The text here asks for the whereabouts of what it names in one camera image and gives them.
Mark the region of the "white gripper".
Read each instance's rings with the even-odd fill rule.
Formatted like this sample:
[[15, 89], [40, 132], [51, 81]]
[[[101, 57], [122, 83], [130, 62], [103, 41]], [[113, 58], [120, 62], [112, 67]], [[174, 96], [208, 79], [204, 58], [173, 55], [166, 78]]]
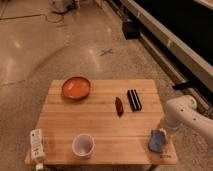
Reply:
[[168, 131], [163, 123], [159, 123], [159, 129], [165, 134], [166, 140], [171, 140], [173, 138], [173, 134]]

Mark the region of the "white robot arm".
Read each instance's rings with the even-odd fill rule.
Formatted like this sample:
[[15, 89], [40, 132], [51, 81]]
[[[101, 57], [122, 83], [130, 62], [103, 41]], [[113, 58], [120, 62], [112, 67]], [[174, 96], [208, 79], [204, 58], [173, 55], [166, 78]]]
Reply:
[[209, 144], [213, 144], [213, 120], [197, 112], [197, 101], [193, 96], [170, 99], [165, 103], [164, 110], [160, 124], [165, 130], [174, 133], [180, 124], [185, 124], [197, 131]]

